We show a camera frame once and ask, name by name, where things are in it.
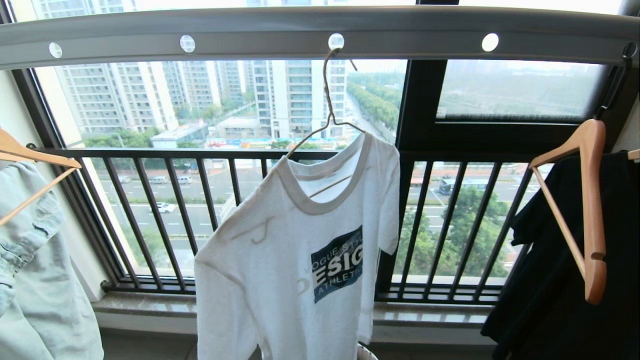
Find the white t-shirt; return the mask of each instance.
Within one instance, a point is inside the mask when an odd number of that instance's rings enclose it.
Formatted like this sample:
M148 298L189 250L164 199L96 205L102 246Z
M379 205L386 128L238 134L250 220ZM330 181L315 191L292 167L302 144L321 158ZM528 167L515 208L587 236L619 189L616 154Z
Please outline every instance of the white t-shirt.
M196 255L198 358L354 360L398 196L398 152L367 133L322 163L280 159Z

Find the denim shirt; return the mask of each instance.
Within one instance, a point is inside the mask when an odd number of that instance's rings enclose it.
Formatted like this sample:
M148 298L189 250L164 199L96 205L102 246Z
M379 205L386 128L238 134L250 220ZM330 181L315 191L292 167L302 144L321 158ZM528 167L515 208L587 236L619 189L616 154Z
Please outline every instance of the denim shirt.
M35 165L0 170L0 217L47 184ZM0 226L0 358L102 359L95 314L58 231L64 214L45 193Z

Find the car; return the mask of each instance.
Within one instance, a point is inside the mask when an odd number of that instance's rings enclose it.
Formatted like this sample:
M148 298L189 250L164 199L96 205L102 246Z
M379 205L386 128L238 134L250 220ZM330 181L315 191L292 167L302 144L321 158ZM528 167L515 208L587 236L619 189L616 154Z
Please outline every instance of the car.
M131 182L131 176L119 175L118 176L118 181L120 181L120 184L130 183Z
M175 210L175 205L169 204L168 202L157 202L156 207L158 208L158 212L165 214L173 213L173 210Z
M154 176L149 181L152 184L166 184L169 182L168 176Z
M191 184L192 182L193 179L191 178L191 175L183 175L178 177L179 184Z

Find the low building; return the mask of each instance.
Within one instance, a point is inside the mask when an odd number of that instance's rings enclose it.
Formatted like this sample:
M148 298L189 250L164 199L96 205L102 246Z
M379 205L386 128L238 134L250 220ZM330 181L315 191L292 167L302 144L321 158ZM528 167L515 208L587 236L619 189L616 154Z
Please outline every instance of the low building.
M197 124L184 124L176 129L165 131L151 138L154 147L175 149L180 142L195 142L202 145L209 135L209 128L203 122Z
M262 134L260 121L252 117L230 117L218 124L218 137L228 139L254 139L268 137Z

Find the windowsill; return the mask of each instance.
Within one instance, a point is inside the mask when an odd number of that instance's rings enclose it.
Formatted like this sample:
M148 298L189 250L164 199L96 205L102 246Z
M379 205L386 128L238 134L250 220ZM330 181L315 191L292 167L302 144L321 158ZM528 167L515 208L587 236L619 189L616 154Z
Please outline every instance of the windowsill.
M108 293L93 303L103 328L196 333L194 296ZM480 335L490 306L376 303L373 342L492 345Z

